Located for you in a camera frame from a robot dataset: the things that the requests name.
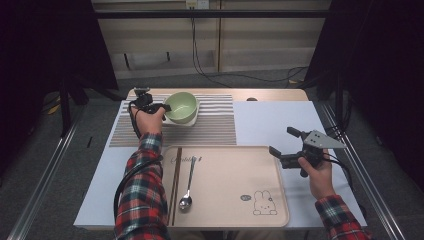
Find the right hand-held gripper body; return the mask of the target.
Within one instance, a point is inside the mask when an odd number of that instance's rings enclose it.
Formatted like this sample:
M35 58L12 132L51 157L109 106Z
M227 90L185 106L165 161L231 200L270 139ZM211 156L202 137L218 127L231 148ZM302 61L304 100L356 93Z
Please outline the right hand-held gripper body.
M298 163L300 157L304 157L313 167L319 165L324 159L325 149L344 149L345 144L326 134L312 130L310 132L302 132L302 149L295 154L285 154L279 159L283 169L300 168L300 175L306 178L308 174Z

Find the white wall socket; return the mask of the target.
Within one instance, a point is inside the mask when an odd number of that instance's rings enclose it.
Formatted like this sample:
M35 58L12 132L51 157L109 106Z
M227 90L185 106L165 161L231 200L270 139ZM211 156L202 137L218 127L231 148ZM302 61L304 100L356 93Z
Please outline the white wall socket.
M210 7L209 0L185 0L187 9L208 10Z

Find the wooden cabinet with monitor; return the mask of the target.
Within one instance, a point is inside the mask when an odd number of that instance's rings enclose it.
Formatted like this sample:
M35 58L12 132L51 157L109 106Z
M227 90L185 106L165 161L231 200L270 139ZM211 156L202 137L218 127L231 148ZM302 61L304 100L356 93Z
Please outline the wooden cabinet with monitor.
M332 0L209 0L208 10L327 10ZM95 10L194 10L185 0L92 0ZM99 25L118 79L306 66L322 18L118 19Z

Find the black metal stand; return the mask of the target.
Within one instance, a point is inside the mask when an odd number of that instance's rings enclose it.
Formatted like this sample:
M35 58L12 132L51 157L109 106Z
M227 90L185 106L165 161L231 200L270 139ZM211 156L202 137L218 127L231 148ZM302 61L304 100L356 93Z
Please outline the black metal stand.
M71 113L69 106L69 93L66 86L66 79L60 83L60 106L62 115L62 133L61 136L65 137L71 127Z

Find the person's left hand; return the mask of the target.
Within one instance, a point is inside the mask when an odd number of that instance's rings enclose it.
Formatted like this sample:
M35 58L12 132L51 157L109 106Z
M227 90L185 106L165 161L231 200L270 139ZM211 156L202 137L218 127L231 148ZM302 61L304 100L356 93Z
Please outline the person's left hand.
M131 113L135 118L136 129L140 134L159 134L162 132L162 117L165 113L163 107L160 107L154 114L149 114L132 107Z

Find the white square plate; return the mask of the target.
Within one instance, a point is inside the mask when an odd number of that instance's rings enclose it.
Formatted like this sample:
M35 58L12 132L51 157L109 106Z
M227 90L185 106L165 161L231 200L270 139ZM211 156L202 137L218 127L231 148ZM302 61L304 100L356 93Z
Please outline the white square plate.
M200 110L200 102L167 101L172 111L166 112L163 120L164 125L193 126Z

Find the beige tray with rabbit print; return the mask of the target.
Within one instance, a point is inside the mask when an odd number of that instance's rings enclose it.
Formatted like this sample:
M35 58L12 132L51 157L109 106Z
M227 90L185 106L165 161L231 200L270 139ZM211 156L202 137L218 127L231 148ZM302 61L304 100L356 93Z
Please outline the beige tray with rabbit print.
M169 201L178 146L163 153L163 185ZM190 196L187 191L193 156L197 157ZM280 166L266 146L182 146L175 230L276 229L289 222Z

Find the metal floor rail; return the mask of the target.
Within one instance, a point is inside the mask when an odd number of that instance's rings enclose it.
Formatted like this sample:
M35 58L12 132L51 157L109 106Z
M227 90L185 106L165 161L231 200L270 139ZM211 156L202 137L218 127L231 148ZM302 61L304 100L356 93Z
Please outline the metal floor rail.
M382 226L384 227L390 240L406 240L394 215L388 205L382 198L376 185L372 181L369 173L363 165L359 155L353 147L349 137L343 133L336 124L336 114L329 104L324 104L322 110L330 123L330 126L336 131L337 138L346 145L344 153L347 156L350 165L356 173L370 203L372 204Z
M30 199L28 200L25 208L20 214L17 222L15 223L6 240L26 239L35 217L37 216L37 213L43 203L46 193L52 183L52 179L55 176L71 141L73 140L74 134L84 112L85 107L80 107L73 114L69 129L63 136L60 137L55 151L51 156L41 179L38 181L35 190L31 194Z

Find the metal spoon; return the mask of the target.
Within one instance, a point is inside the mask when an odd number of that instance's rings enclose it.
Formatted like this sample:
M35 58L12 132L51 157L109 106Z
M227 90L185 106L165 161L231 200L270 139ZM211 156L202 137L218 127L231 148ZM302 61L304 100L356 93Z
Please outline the metal spoon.
M194 172L196 161L197 161L197 157L193 156L192 159L191 159L191 165L190 165L190 171L189 171L189 177L188 177L188 183L187 183L187 191L186 191L185 195L179 201L179 209L180 210L186 210L192 205L192 198L190 196L190 190L191 190L191 183L192 183L193 172Z

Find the dark curtain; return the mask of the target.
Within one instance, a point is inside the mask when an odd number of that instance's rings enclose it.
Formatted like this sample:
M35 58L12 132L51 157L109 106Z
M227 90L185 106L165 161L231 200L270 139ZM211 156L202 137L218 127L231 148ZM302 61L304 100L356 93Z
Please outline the dark curtain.
M343 86L424 191L424 0L331 0L306 74Z
M92 0L0 0L0 176L48 93L117 87Z

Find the yellow floor tape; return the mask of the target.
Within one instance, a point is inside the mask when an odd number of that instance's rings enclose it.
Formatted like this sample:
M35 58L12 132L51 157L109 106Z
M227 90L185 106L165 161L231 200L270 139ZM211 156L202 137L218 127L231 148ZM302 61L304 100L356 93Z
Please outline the yellow floor tape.
M55 102L55 104L48 109L47 114L48 115L52 115L55 112L57 112L58 109L59 109L59 107L60 107L60 105L61 105L61 97L58 97L57 100L56 100L56 102Z

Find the green bowl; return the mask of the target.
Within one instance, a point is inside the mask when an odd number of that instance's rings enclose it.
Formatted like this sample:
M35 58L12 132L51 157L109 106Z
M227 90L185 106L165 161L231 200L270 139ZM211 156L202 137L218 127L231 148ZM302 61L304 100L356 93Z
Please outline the green bowl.
M198 109L196 97L189 92L174 93L164 103L170 106L170 111L165 113L166 118L176 124L190 122Z

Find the striped placemat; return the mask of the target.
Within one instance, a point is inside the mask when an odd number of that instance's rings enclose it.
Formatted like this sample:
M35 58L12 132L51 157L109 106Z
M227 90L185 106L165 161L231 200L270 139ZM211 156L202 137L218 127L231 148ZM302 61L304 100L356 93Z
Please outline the striped placemat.
M164 146L235 145L236 131L233 98L230 94L195 94L200 110L193 126L163 124ZM127 111L130 97L121 102L107 146L137 147L139 140Z

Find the person's right hand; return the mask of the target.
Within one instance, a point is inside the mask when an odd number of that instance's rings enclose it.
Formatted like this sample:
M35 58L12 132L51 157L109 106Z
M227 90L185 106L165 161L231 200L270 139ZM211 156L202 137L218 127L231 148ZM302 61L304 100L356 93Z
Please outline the person's right hand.
M298 163L309 175L310 191L317 200L336 194L332 183L330 162L323 161L317 167L313 167L304 157L300 157Z

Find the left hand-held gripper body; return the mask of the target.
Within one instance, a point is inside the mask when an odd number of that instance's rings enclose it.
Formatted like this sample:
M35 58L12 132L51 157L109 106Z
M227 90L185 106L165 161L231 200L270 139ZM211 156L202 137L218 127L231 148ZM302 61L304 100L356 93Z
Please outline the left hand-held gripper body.
M143 111L148 114L154 114L157 112L158 104L154 103L153 96L149 93L149 88L134 88L134 92L136 94L136 99L133 101L135 108L138 111Z

